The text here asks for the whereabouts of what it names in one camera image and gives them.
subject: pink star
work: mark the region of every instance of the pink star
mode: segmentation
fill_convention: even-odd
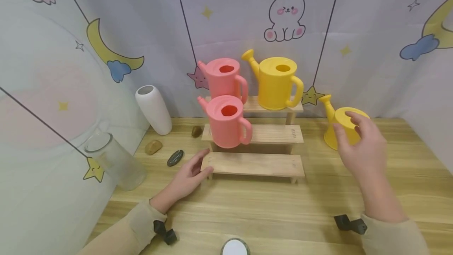
[[[209,90],[208,80],[198,66],[195,68],[195,73],[187,73],[187,76],[189,76],[195,82],[195,87],[197,89],[205,88]]]

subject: black clip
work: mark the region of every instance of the black clip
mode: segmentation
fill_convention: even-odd
[[[364,235],[368,228],[362,219],[350,221],[346,214],[334,216],[333,218],[335,219],[337,227],[340,231],[354,231],[360,235]]]
[[[173,229],[170,229],[169,231],[165,229],[164,222],[161,222],[160,220],[155,220],[153,225],[154,232],[163,237],[167,245],[171,245],[175,243],[176,240],[178,240]]]

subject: star print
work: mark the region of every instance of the star print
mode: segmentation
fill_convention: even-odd
[[[340,49],[340,52],[343,55],[343,57],[345,57],[345,55],[351,53],[351,49],[349,48],[348,45],[346,45],[344,48]]]
[[[104,170],[92,157],[87,157],[87,162],[90,168],[83,177],[83,180],[94,177],[99,183],[101,183],[104,178]]]
[[[203,16],[205,16],[209,20],[209,17],[211,17],[211,14],[213,12],[211,10],[209,10],[209,8],[207,6],[205,6],[204,11],[201,13],[203,14]]]
[[[75,43],[77,43],[77,46],[75,47],[76,49],[80,49],[84,52],[83,50],[83,43],[79,43],[78,41],[75,41]]]
[[[418,6],[418,5],[420,5],[420,3],[418,3],[417,0],[415,0],[411,5],[408,5],[409,12],[412,11],[412,8],[414,8],[415,6]]]
[[[59,109],[58,111],[68,111],[68,103],[58,102]]]
[[[209,85],[208,85],[208,80],[204,76],[203,72],[201,71],[200,67],[195,68],[195,73],[187,73],[187,76],[189,76],[194,82],[195,82],[195,87],[197,89],[199,88],[205,88],[209,90]]]
[[[302,105],[306,105],[307,103],[311,103],[312,105],[318,104],[318,99],[320,97],[324,97],[325,94],[321,94],[316,92],[314,86],[311,86],[308,91],[304,92],[302,95]]]

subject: left hand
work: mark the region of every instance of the left hand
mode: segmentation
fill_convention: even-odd
[[[165,214],[169,208],[179,199],[190,195],[203,181],[212,174],[214,168],[208,166],[201,171],[203,157],[209,153],[209,149],[199,151],[187,163],[181,166],[175,177],[161,192],[149,201],[156,210]]]

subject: cartoon rabbit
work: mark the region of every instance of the cartoon rabbit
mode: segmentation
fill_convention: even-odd
[[[289,41],[302,37],[305,26],[299,23],[305,10],[304,0],[274,0],[269,20],[274,24],[264,32],[267,41]]]

